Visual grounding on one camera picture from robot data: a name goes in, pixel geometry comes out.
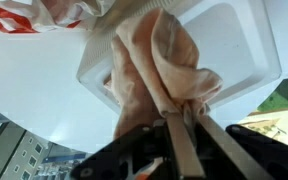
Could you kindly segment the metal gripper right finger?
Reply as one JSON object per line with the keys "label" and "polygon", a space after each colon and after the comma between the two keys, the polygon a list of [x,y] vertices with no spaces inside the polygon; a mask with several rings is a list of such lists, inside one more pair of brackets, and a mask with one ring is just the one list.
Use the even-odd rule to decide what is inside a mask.
{"label": "metal gripper right finger", "polygon": [[200,116],[198,121],[215,141],[215,144],[219,146],[225,156],[247,180],[273,180],[273,177],[211,117]]}

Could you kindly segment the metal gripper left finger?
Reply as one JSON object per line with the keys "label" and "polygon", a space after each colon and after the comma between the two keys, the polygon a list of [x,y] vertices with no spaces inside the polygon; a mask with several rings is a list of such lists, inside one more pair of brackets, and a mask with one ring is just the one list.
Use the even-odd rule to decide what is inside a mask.
{"label": "metal gripper left finger", "polygon": [[166,121],[176,159],[179,179],[203,179],[205,173],[185,127],[183,118],[179,113],[169,113],[166,116]]}

